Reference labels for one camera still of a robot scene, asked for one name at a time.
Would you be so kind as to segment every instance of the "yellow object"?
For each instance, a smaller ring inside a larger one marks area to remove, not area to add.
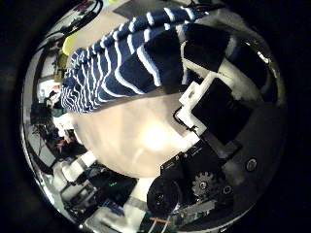
[[[62,81],[62,75],[61,72],[58,71],[56,74],[53,74],[53,79],[56,83],[61,83]]]
[[[78,33],[75,32],[74,34],[70,35],[69,37],[65,39],[65,42],[62,46],[62,52],[66,54],[67,56],[69,56],[69,53],[71,49],[73,48],[73,44],[77,36],[78,36]]]
[[[62,51],[58,54],[58,58],[57,58],[58,69],[66,69],[67,59],[68,59],[68,55],[66,55]]]

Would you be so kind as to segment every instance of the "wire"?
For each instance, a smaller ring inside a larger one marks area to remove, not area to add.
[[[194,8],[199,12],[211,12],[216,11],[221,8],[225,8],[225,4],[221,3],[195,3],[193,0],[190,1],[190,4],[187,5],[187,8]]]
[[[148,233],[152,233],[155,226],[156,226],[156,220],[154,220],[154,223],[153,223],[152,227],[149,229]]]
[[[177,117],[177,114],[179,113],[179,111],[180,111],[181,109],[182,109],[182,106],[179,107],[179,108],[174,112],[173,117],[174,117],[175,121],[176,121],[177,123],[181,124],[182,126],[186,127],[186,129],[187,129],[188,131],[193,132],[193,133],[198,137],[198,139],[199,139],[202,143],[206,144],[206,141],[204,140],[204,138],[202,138],[202,137],[196,132],[196,130],[195,130],[195,128],[197,128],[196,126],[193,126],[192,128],[190,128],[190,127],[188,127],[185,123],[183,123],[183,122]]]
[[[154,220],[156,222],[160,222],[160,223],[166,223],[166,222],[170,223],[170,221],[168,221],[168,220],[164,220],[164,219],[156,218],[156,217],[150,217],[149,219]]]
[[[170,222],[170,221],[169,221],[169,218],[170,218],[170,216],[167,217],[166,223],[165,223],[165,225],[164,225],[164,227],[163,227],[161,233],[164,233],[164,232],[165,232],[165,230],[166,230],[166,228],[167,228],[167,225],[168,225],[168,223]]]
[[[99,4],[99,10],[97,13],[94,13],[93,11],[96,9],[96,7],[98,6]],[[36,50],[35,50],[35,53],[38,52],[39,50],[45,48],[45,47],[49,47],[51,46],[52,44],[55,44],[63,39],[65,39],[66,37],[74,34],[75,32],[79,31],[81,28],[83,28],[84,26],[86,26],[89,22],[91,22],[94,18],[96,18],[98,16],[98,14],[100,13],[101,9],[103,7],[103,3],[102,1],[100,0],[96,0],[96,3],[95,3],[95,6],[92,8],[91,11],[89,11],[81,20],[78,20],[76,22],[76,24],[73,24],[73,25],[70,25],[68,28],[74,28],[74,27],[77,27],[76,29],[72,30],[71,32],[69,33],[66,33],[64,34],[63,36],[57,38],[56,40],[53,40],[53,41],[48,41],[46,42],[44,45],[38,47]],[[62,30],[58,30],[56,32],[53,32],[52,34],[56,34],[56,33],[60,33]]]

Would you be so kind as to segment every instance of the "mechanical component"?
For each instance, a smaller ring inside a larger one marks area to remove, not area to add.
[[[217,184],[215,177],[212,173],[199,173],[192,182],[192,191],[195,196],[202,196],[214,189]]]
[[[83,215],[88,208],[96,205],[96,192],[97,188],[90,182],[84,182],[81,185],[69,185],[61,192],[65,210],[75,217]]]
[[[183,215],[194,215],[199,213],[206,213],[215,209],[215,200],[207,202],[199,202],[183,209]]]
[[[226,186],[223,188],[223,194],[224,194],[224,195],[229,194],[231,191],[232,191],[232,187],[231,187],[230,185],[226,185]]]
[[[147,195],[149,210],[156,216],[167,216],[178,209],[182,202],[182,192],[172,180],[158,177],[153,182]]]
[[[255,158],[251,158],[246,164],[246,170],[248,172],[254,172],[257,168],[257,161]]]

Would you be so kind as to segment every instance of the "gear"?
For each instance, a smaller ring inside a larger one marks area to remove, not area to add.
[[[203,196],[212,192],[217,185],[214,175],[209,172],[199,173],[192,182],[192,191],[195,196]]]

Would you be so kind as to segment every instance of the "screw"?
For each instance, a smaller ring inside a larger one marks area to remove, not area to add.
[[[223,189],[224,194],[229,194],[231,191],[232,191],[232,187],[229,185],[225,186]]]
[[[200,188],[205,189],[207,187],[207,182],[201,182],[200,183]]]
[[[248,172],[254,172],[257,168],[257,161],[254,158],[251,158],[246,164],[246,170]]]
[[[155,197],[155,200],[156,200],[155,203],[157,206],[161,205],[161,203],[163,202],[163,198],[164,198],[163,193],[160,193]]]

